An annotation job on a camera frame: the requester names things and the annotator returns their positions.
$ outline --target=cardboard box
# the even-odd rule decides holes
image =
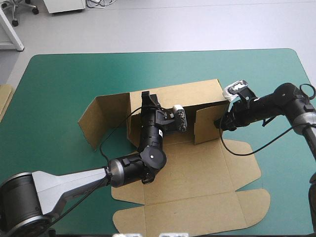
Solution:
[[[0,122],[8,108],[10,101],[13,97],[14,89],[11,85],[0,85]]]
[[[141,106],[141,92],[96,97],[79,120],[88,143],[96,149],[108,128],[116,127]],[[165,135],[166,166],[153,183],[135,182],[112,188],[112,196],[143,204],[117,211],[113,222],[120,233],[157,237],[166,232],[191,236],[242,229],[258,223],[270,206],[264,189],[236,192],[261,176],[254,156],[236,157],[222,146],[213,122],[223,114],[227,101],[217,79],[149,89],[161,106],[181,104],[188,131]],[[140,135],[140,111],[127,121],[127,137],[135,146]],[[239,153],[249,144],[226,141]]]

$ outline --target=green table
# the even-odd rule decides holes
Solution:
[[[284,82],[309,82],[291,49],[37,55],[0,123],[0,180],[21,171],[64,174],[105,165],[77,124],[97,95],[214,78],[223,87],[244,79],[257,96]],[[265,128],[258,122],[224,136],[246,141],[255,149],[288,127],[286,118],[278,117]],[[111,158],[133,151],[125,133],[125,128],[119,129],[105,145]],[[270,210],[259,224],[229,234],[311,233],[307,195],[315,161],[304,138],[292,131],[256,157],[262,177],[243,190],[268,190]],[[103,188],[55,228],[61,234],[114,233],[114,212],[134,206],[114,200],[110,188]]]

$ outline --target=cardboard piece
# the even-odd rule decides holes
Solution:
[[[115,199],[144,206],[117,211],[113,222],[120,233],[188,232],[191,236],[242,229],[263,219],[270,205],[264,189],[236,192],[261,176],[254,156],[227,152],[213,125],[227,107],[217,79],[149,89],[162,107],[181,104],[188,131],[164,135],[165,167],[154,182],[112,188]],[[141,91],[96,97],[79,120],[88,143],[96,149],[108,128],[116,127],[141,106]],[[127,120],[127,137],[138,145],[140,111]],[[249,144],[226,141],[239,153]]]
[[[14,89],[11,85],[0,85],[0,122],[10,104],[13,94]]]
[[[172,106],[181,104],[186,110],[190,131],[185,134],[170,134],[164,138],[164,144],[173,143],[174,141],[191,141],[191,132],[194,131],[196,111],[215,105],[220,105],[218,109],[223,111],[225,104],[227,104],[217,79],[148,90],[150,94],[157,94],[162,107],[172,109]],[[83,135],[93,149],[98,147],[107,129],[116,127],[127,115],[141,107],[142,91],[145,91],[145,89],[128,93],[97,96],[94,98],[78,121]],[[140,127],[140,110],[138,110],[127,120],[127,138],[135,146],[139,144]],[[215,127],[209,127],[208,129],[210,134],[218,133]],[[207,140],[199,138],[196,143],[204,141]]]
[[[226,143],[234,151],[251,152],[247,143]],[[120,233],[154,237],[188,232],[199,236],[247,228],[266,215],[270,206],[266,190],[235,192],[261,176],[254,156],[235,157],[219,139],[198,145],[170,144],[164,151],[167,164],[154,182],[112,188],[113,198],[144,204],[114,214]]]

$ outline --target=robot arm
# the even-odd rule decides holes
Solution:
[[[234,131],[237,127],[248,126],[252,122],[263,120],[263,126],[278,115],[285,115],[294,131],[303,135],[316,159],[316,110],[310,103],[316,90],[309,85],[313,96],[309,97],[291,83],[280,85],[272,94],[257,98],[244,80],[237,81],[224,89],[223,95],[229,101],[238,96],[229,112],[215,121],[217,128]],[[314,232],[316,232],[316,173],[310,179],[309,202]]]
[[[141,136],[138,153],[116,158],[108,167],[56,176],[42,171],[14,175],[0,186],[0,236],[36,237],[53,218],[60,217],[67,201],[96,188],[120,187],[138,180],[154,180],[166,164],[164,133],[185,132],[187,121],[180,105],[166,113],[157,96],[142,92]]]

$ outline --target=white floor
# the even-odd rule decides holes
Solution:
[[[15,28],[25,50],[0,51],[0,83],[16,87],[37,54],[292,48],[316,84],[316,0],[118,0],[59,15],[33,3],[39,15],[19,9]]]

